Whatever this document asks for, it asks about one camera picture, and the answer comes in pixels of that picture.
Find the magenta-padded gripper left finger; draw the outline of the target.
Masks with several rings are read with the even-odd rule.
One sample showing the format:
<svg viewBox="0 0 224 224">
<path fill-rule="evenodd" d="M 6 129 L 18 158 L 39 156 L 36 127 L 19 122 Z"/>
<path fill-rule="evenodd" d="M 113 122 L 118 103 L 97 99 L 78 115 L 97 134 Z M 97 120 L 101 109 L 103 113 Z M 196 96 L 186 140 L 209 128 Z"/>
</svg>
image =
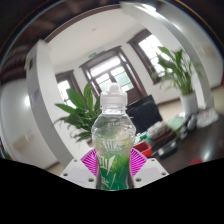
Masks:
<svg viewBox="0 0 224 224">
<path fill-rule="evenodd" d="M 78 186 L 96 189 L 98 172 L 96 152 L 92 149 L 81 159 L 73 159 L 61 173 L 60 177 Z"/>
</svg>

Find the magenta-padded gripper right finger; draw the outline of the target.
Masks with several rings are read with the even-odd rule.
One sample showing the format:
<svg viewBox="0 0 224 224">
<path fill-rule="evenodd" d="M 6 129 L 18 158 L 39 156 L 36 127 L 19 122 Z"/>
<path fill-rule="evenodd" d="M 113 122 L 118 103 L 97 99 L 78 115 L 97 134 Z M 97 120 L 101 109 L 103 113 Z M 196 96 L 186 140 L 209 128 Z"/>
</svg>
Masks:
<svg viewBox="0 0 224 224">
<path fill-rule="evenodd" d="M 155 158 L 147 158 L 136 149 L 131 150 L 129 168 L 134 188 L 141 188 L 168 175 Z"/>
</svg>

